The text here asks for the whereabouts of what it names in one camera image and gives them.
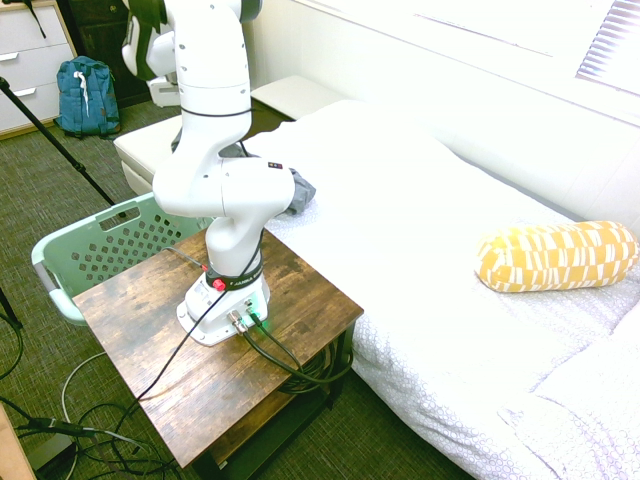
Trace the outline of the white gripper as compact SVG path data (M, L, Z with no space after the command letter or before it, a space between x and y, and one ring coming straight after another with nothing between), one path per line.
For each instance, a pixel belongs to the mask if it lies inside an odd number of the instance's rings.
M156 77L147 82L151 99L159 107L180 105L180 93L177 80L171 75Z

